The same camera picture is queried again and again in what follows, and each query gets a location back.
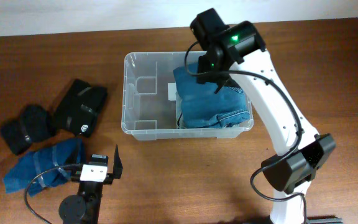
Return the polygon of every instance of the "wooden table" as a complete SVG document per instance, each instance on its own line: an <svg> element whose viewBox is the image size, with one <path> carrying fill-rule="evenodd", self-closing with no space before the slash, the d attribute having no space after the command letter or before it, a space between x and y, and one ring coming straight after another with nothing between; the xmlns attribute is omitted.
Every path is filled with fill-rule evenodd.
<svg viewBox="0 0 358 224"><path fill-rule="evenodd" d="M308 215L336 215L358 223L358 19L256 24L294 101L337 147L308 191ZM114 154L124 172L106 186L100 223L217 223L267 216L272 203L254 193L251 173L274 154L255 114L252 130L235 139L137 141L121 130L122 76L129 52L184 51L188 28L0 37L0 124L29 103L58 105L74 78L108 88L87 154ZM70 138L61 131L30 150ZM22 192L5 194L2 178L17 162L0 137L0 223L40 223ZM256 181L272 193L264 177ZM52 223L78 184L48 189L30 204Z"/></svg>

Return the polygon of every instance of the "green led light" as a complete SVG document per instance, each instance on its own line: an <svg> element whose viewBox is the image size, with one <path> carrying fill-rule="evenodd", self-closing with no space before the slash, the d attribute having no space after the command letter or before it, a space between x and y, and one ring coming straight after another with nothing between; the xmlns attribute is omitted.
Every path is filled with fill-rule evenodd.
<svg viewBox="0 0 358 224"><path fill-rule="evenodd" d="M239 40L239 36L238 36L238 35L234 35L234 36L231 37L231 39L232 39L233 41L238 41L238 40Z"/></svg>

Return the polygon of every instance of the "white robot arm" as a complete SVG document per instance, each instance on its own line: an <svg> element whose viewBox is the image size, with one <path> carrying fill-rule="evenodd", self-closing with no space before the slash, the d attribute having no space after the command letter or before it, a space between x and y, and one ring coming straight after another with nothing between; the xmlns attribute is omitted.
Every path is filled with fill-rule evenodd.
<svg viewBox="0 0 358 224"><path fill-rule="evenodd" d="M316 141L314 138L318 134L316 128L314 128L307 121L291 99L291 96L288 94L274 69L273 63L270 59L270 54L267 50L265 52L256 50L251 54L246 55L243 63L234 63L230 70L243 70L256 73L263 75L276 83L276 85L278 85L287 95L293 107L296 109L296 113L301 119L304 133L298 148L302 149L303 147ZM239 86L251 99L255 110L258 112L267 128L277 155L284 155L295 142L295 139L297 138L297 130L295 127L295 120L283 98L275 89L266 85L266 83L259 78L238 74L230 74L230 76L239 84ZM311 182L309 181L302 183L295 188L294 193L302 192L306 194L310 183ZM274 190L273 197L285 198L292 194L286 194L285 192ZM270 219L273 223L299 224L304 220L303 206L304 205L300 197L295 197L286 202L274 202Z"/></svg>
<svg viewBox="0 0 358 224"><path fill-rule="evenodd" d="M305 193L316 171L335 148L333 138L330 134L320 136L302 115L279 79L263 39L250 22L229 27L214 9L209 9L198 14L190 28L198 42L187 51L185 67L188 52L195 44L199 43L206 55L199 58L198 73L188 73L200 83L217 83L216 92L224 85L241 87L272 139L277 155L263 161L262 168L250 180L260 196L274 201L270 223L306 223ZM273 197L254 186L253 179L260 172L274 187Z"/></svg>

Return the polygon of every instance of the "black fabric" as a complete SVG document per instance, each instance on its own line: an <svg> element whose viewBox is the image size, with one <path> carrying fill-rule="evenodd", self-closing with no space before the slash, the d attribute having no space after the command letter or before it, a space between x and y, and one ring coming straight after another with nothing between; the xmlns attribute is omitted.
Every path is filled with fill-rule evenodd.
<svg viewBox="0 0 358 224"><path fill-rule="evenodd" d="M107 89L76 79L53 114L53 125L75 136L90 137L104 106Z"/></svg>
<svg viewBox="0 0 358 224"><path fill-rule="evenodd" d="M1 126L1 136L13 154L19 155L26 151L33 142L44 141L55 135L51 121L48 111L41 106L28 105L19 119L12 119Z"/></svg>

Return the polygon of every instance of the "blue denim cloth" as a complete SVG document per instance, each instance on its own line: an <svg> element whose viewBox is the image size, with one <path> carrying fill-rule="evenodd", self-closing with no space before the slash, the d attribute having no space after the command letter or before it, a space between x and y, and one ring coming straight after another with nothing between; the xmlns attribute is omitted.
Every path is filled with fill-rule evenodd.
<svg viewBox="0 0 358 224"><path fill-rule="evenodd" d="M60 142L52 147L28 152L20 158L17 164L5 175L3 182L6 193L13 193L25 189L29 182L41 172L55 166L64 165L77 147L80 147L76 158L77 163L84 163L85 148L81 139L73 138ZM45 187L56 187L66 183L70 174L64 170L54 170L39 177L30 189L29 195L34 196Z"/></svg>
<svg viewBox="0 0 358 224"><path fill-rule="evenodd" d="M188 66L197 72L197 63ZM229 128L249 119L246 96L241 88L224 86L215 94L216 83L199 84L184 67L173 71L181 98L181 112L185 127Z"/></svg>

